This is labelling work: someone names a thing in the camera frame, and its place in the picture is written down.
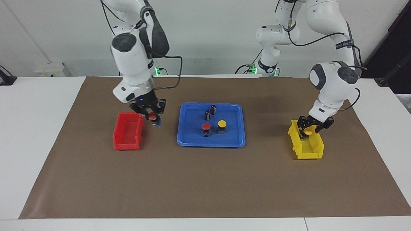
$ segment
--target white wall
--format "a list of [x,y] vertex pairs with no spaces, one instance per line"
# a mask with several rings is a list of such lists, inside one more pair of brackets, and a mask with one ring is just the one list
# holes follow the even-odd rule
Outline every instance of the white wall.
[[[363,59],[372,54],[408,0],[340,0]],[[275,24],[277,0],[150,0],[183,74],[231,74],[260,46],[259,26]],[[115,18],[110,17],[112,24]],[[298,16],[302,44],[319,38]],[[73,75],[116,75],[110,30],[99,0],[0,0],[0,65],[33,76],[37,62],[64,62]],[[317,62],[337,58],[331,39],[307,47],[281,46],[281,76],[306,76]],[[158,63],[177,74],[178,60]]]

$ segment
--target green led indicator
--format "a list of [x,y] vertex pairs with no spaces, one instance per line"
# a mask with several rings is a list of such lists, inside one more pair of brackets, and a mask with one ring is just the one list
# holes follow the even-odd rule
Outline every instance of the green led indicator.
[[156,73],[156,75],[157,76],[160,76],[161,75],[161,70],[160,70],[160,68],[155,68],[155,73]]

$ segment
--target yellow bin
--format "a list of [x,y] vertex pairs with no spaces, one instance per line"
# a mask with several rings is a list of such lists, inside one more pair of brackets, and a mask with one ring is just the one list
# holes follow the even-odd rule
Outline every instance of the yellow bin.
[[313,125],[306,128],[305,131],[312,133],[308,139],[301,141],[300,133],[297,126],[297,120],[291,121],[291,127],[288,130],[288,135],[291,136],[293,142],[293,151],[297,154],[297,159],[321,159],[324,153],[324,143],[319,133],[315,133],[317,126]]

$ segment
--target tabletop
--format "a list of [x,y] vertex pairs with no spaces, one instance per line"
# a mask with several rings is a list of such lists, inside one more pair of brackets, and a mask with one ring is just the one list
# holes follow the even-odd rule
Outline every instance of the tabletop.
[[[411,225],[411,217],[17,220],[84,80],[27,77],[0,87],[1,230],[408,230]],[[362,95],[354,110],[411,203],[411,160],[405,156],[411,150],[411,115],[389,88],[372,79],[359,80],[358,88]]]

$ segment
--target robotic arm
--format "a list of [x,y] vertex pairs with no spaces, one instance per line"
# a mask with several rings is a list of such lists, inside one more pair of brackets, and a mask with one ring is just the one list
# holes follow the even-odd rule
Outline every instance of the robotic arm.
[[300,37],[295,18],[305,3],[308,26],[315,32],[330,37],[338,53],[339,61],[316,64],[309,79],[320,91],[309,116],[298,120],[301,138],[304,130],[317,125],[316,132],[329,128],[332,118],[343,102],[355,91],[361,69],[354,50],[354,42],[348,23],[339,10],[338,0],[280,0],[276,9],[279,25],[267,25],[257,31],[257,40],[263,47],[258,73],[272,76],[276,72],[280,51],[276,45],[294,44]]
[[137,113],[144,114],[153,126],[161,126],[160,114],[166,106],[158,99],[150,68],[153,58],[164,57],[169,50],[167,37],[147,0],[100,0],[103,7],[117,12],[120,24],[112,28],[111,52],[122,74],[113,94]]

